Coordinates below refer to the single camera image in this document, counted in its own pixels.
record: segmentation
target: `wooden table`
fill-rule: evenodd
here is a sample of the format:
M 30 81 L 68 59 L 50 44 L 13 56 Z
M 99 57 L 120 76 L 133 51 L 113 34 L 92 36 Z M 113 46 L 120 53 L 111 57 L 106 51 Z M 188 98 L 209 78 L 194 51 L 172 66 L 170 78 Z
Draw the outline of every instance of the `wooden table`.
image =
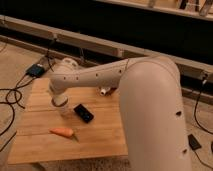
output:
M 127 155 L 117 92 L 101 96 L 98 88 L 69 89 L 71 114 L 63 118 L 50 103 L 48 83 L 47 78 L 34 82 L 8 164 Z M 80 103 L 95 116 L 89 124 L 72 110 Z M 49 132 L 61 126 L 72 128 L 79 141 Z

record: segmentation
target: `carrot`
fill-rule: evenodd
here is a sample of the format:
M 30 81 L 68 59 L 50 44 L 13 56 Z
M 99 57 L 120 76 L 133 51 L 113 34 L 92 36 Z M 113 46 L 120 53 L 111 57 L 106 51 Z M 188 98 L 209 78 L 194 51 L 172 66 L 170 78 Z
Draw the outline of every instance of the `carrot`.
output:
M 71 128 L 65 128 L 65 127 L 52 128 L 49 131 L 53 134 L 60 135 L 66 138 L 70 138 L 74 134 Z

